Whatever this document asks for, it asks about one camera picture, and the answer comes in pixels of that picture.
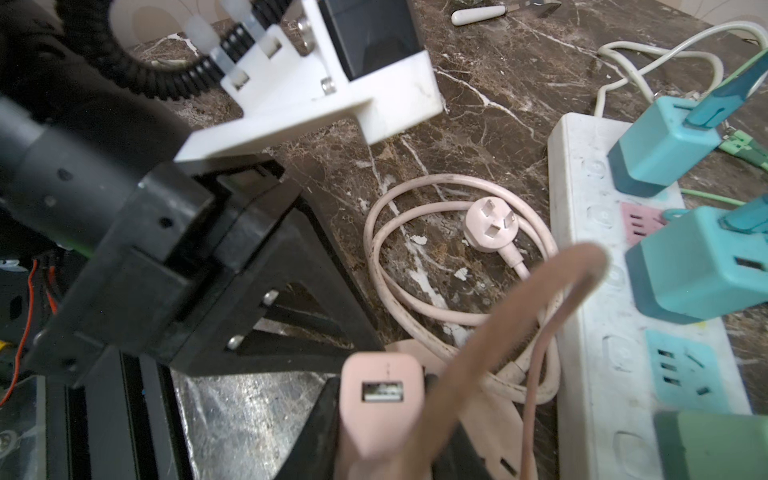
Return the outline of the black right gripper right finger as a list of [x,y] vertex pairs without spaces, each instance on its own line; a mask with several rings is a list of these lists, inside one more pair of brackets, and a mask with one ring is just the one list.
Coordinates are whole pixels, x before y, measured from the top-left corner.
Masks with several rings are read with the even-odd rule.
[[484,461],[476,452],[461,422],[453,430],[449,442],[432,462],[435,480],[491,479]]

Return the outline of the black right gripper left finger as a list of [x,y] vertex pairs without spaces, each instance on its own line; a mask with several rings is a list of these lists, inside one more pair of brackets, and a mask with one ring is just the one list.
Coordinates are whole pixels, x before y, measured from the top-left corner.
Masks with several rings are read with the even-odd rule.
[[340,378],[324,385],[290,454],[291,479],[332,479],[339,434]]

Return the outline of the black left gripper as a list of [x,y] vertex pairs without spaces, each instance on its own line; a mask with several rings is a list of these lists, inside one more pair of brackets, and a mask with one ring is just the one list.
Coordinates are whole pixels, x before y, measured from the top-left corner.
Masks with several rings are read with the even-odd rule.
[[316,204],[273,160],[166,162],[115,215],[25,366],[84,385],[106,353],[190,377],[340,372],[380,351]]

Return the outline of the pink charger plug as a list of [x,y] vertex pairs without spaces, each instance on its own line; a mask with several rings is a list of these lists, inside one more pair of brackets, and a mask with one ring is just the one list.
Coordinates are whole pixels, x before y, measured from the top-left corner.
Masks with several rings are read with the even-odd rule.
[[336,479],[353,466],[390,456],[417,420],[425,399],[422,365],[402,352],[358,352],[341,371]]

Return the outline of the green charger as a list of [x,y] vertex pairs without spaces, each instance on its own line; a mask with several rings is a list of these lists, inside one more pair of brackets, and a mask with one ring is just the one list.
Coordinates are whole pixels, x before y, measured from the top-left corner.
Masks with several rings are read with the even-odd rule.
[[690,210],[625,253],[637,310],[676,324],[767,302],[767,229],[727,226],[726,210]]

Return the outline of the teal charger plug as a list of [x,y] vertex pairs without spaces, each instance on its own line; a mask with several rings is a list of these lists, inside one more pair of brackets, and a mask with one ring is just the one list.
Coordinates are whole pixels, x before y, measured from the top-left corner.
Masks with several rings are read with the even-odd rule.
[[720,145],[716,129],[685,123],[695,106],[690,99],[660,97],[619,138],[608,153],[618,191],[653,197]]

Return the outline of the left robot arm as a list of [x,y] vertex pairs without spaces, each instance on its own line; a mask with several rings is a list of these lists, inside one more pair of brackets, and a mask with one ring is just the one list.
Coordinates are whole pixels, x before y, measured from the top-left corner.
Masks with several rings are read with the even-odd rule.
[[382,343],[309,194],[265,155],[175,163],[190,129],[105,79],[30,1],[1,5],[1,224],[84,258],[24,366],[85,385],[111,353],[189,376],[338,372]]

